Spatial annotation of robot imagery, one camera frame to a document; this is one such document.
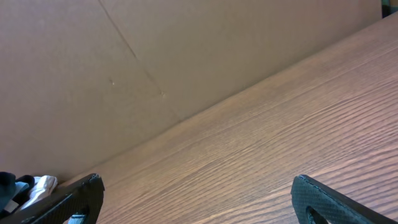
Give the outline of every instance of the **cardboard wall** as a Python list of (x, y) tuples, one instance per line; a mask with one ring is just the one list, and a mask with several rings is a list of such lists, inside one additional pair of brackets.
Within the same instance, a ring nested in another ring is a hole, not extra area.
[(376, 0), (0, 2), (0, 170), (69, 179), (381, 18)]

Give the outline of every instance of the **wooden table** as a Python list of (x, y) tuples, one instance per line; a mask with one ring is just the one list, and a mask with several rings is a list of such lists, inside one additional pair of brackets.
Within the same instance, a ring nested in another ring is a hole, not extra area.
[(98, 223), (297, 223), (299, 174), (398, 219), (397, 48), (393, 15), (88, 170)]

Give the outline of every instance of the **white cloth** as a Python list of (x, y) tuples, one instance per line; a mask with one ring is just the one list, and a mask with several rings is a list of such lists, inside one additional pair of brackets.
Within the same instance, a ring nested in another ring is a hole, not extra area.
[(27, 201), (23, 206), (18, 208), (19, 210), (25, 209), (32, 204), (42, 200), (43, 198), (49, 196), (54, 188), (57, 186), (58, 180), (56, 177), (45, 175), (42, 177), (35, 177), (35, 186), (29, 191), (29, 201)]

